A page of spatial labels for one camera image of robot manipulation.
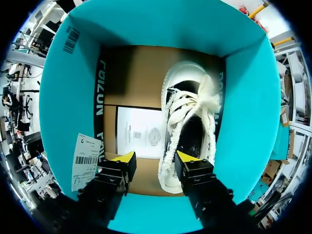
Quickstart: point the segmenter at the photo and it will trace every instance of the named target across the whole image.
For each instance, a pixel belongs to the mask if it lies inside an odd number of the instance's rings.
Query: box flap
[[[107,50],[106,105],[161,108],[160,94],[168,70],[192,61],[219,77],[223,60],[205,53],[155,46],[124,46]]]
[[[279,169],[280,164],[281,163],[278,161],[270,160],[265,169],[265,173],[273,179]]]

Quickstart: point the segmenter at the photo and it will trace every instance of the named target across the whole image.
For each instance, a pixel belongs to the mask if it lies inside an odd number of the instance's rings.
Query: computer monitor
[[[24,181],[27,181],[27,177],[24,173],[24,171],[20,171],[17,173],[17,170],[21,169],[21,164],[19,161],[19,155],[16,153],[11,153],[5,156],[5,159],[9,165],[10,171],[14,177],[14,179],[19,182],[22,183]]]

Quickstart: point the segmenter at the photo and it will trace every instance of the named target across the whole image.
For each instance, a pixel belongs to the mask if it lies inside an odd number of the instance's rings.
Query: cardboard
[[[105,152],[107,159],[113,159],[120,155]],[[130,184],[129,192],[133,194],[154,196],[183,196],[183,194],[170,194],[162,190],[158,181],[157,159],[136,158],[136,172]]]
[[[285,165],[290,164],[290,162],[288,162],[288,160],[279,160],[279,161],[281,161],[281,162],[284,163]]]
[[[157,46],[108,49],[104,105],[161,108],[161,88],[168,70],[180,61],[201,65],[211,77],[224,71],[224,59],[205,53]]]
[[[261,181],[267,185],[271,184],[272,182],[272,178],[270,178],[269,176],[265,175],[261,178]]]
[[[280,165],[281,165],[281,163],[279,161],[270,160],[269,163],[267,164],[266,169],[265,169],[265,173],[270,178],[274,179]]]
[[[116,153],[115,136],[116,106],[104,106],[104,149]]]
[[[292,85],[292,79],[290,78],[288,73],[286,73],[284,76],[284,85],[285,85],[285,95],[289,99],[289,94],[291,92],[293,85]]]
[[[161,88],[168,70],[180,61],[201,65],[211,77],[223,72],[224,60],[201,52],[155,46],[124,46],[107,49],[104,84],[105,157],[117,156],[118,106],[161,108]],[[159,160],[137,158],[130,192],[143,195],[182,196],[162,190],[158,181]]]
[[[288,111],[287,109],[284,110],[284,112],[281,114],[281,122],[283,124],[283,127],[288,127],[290,126],[290,121],[288,118]]]

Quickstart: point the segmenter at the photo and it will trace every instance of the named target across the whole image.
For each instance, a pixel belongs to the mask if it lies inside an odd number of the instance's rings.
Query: white sneaker
[[[177,150],[215,164],[214,115],[220,111],[220,96],[202,67],[180,62],[167,73],[161,98],[167,133],[158,179],[163,190],[177,194],[182,192],[174,164]]]

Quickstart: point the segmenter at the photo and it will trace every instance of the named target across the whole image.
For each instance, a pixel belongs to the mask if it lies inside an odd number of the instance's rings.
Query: black tape
[[[101,140],[101,148],[98,157],[98,163],[104,160],[104,81],[106,70],[106,57],[104,49],[101,49],[97,61],[96,78],[94,85],[94,105],[93,105],[93,121],[94,121],[94,138]]]
[[[222,123],[222,117],[223,117],[223,109],[224,109],[224,97],[225,97],[225,86],[226,86],[226,70],[224,69],[223,72],[220,72],[219,76],[219,81],[220,81],[220,90],[219,90],[219,95],[220,95],[220,112],[218,114],[215,114],[214,116],[214,121],[215,121],[215,140],[218,140],[219,133],[220,133],[220,127]]]

